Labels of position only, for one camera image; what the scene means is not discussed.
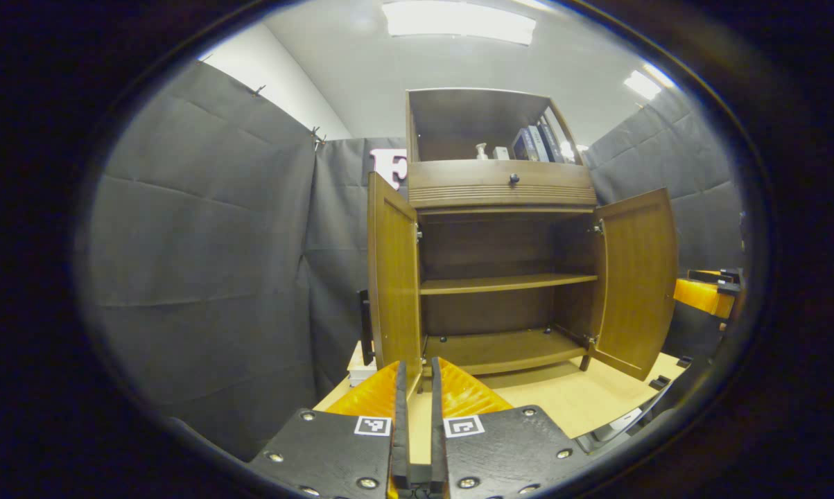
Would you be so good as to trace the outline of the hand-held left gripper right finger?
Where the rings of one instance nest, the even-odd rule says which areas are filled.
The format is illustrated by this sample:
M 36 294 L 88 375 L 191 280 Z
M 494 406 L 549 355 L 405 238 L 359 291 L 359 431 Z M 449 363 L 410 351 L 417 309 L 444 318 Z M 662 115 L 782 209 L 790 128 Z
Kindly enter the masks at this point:
M 430 489 L 445 498 L 527 498 L 591 458 L 539 405 L 512 405 L 451 361 L 432 360 Z

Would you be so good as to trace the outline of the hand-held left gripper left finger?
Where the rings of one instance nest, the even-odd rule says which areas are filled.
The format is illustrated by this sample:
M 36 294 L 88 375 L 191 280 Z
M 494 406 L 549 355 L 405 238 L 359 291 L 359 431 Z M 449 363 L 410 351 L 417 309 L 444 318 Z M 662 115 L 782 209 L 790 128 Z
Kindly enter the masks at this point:
M 302 498 L 397 498 L 410 486 L 406 367 L 382 367 L 325 410 L 297 410 L 250 463 Z

